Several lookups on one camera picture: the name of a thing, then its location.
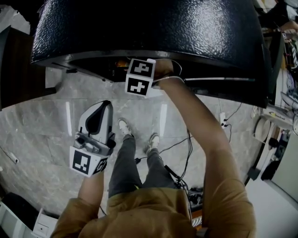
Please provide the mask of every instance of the black leather surface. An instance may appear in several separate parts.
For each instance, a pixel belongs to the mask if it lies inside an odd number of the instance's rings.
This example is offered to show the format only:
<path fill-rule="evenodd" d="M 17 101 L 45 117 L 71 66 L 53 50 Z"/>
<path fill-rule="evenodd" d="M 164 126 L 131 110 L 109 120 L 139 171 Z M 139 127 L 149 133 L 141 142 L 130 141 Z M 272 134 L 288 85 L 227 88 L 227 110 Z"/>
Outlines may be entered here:
<path fill-rule="evenodd" d="M 255 70 L 257 46 L 262 43 L 251 0 L 48 0 L 32 60 L 147 50 L 191 54 Z"/>

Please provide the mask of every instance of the brown wooden furniture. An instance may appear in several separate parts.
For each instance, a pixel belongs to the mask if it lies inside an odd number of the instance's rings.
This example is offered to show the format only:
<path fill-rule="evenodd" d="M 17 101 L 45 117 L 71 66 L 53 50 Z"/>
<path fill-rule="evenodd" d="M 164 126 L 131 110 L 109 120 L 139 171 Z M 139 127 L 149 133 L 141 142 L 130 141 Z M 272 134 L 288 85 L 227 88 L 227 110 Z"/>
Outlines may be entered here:
<path fill-rule="evenodd" d="M 46 68 L 30 64 L 32 46 L 33 37 L 10 26 L 0 33 L 0 111 L 56 93 L 46 88 Z"/>

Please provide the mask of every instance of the forearm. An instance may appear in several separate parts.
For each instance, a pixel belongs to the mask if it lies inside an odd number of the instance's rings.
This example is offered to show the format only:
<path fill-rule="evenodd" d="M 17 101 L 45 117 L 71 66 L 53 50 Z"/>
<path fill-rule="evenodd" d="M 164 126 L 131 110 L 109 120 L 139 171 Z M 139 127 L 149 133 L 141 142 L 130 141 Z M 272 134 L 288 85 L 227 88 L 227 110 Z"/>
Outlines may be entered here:
<path fill-rule="evenodd" d="M 95 174 L 90 178 L 84 178 L 78 198 L 99 209 L 103 195 L 104 173 Z"/>
<path fill-rule="evenodd" d="M 159 86 L 179 110 L 187 128 L 206 155 L 215 150 L 230 150 L 229 141 L 209 109 L 179 79 L 165 79 Z"/>

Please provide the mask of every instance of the drawer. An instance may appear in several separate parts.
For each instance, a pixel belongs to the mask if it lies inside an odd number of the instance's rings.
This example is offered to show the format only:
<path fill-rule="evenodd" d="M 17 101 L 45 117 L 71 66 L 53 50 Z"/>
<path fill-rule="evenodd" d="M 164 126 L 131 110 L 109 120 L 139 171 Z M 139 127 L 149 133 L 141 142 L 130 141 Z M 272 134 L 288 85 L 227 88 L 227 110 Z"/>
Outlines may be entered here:
<path fill-rule="evenodd" d="M 42 224 L 37 223 L 34 227 L 34 233 L 41 235 L 43 237 L 47 236 L 48 227 Z"/>

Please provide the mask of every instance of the shirt sleeve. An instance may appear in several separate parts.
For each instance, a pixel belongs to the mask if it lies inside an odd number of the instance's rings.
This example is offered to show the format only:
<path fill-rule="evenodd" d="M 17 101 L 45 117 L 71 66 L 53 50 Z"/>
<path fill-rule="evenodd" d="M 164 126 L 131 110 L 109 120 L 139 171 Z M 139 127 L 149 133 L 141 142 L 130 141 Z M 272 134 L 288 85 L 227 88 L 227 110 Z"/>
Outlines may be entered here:
<path fill-rule="evenodd" d="M 59 217 L 51 237 L 78 237 L 84 226 L 97 218 L 98 211 L 95 207 L 80 198 L 72 198 Z"/>
<path fill-rule="evenodd" d="M 221 151 L 207 158 L 203 196 L 206 237 L 255 237 L 253 206 L 230 152 Z"/>

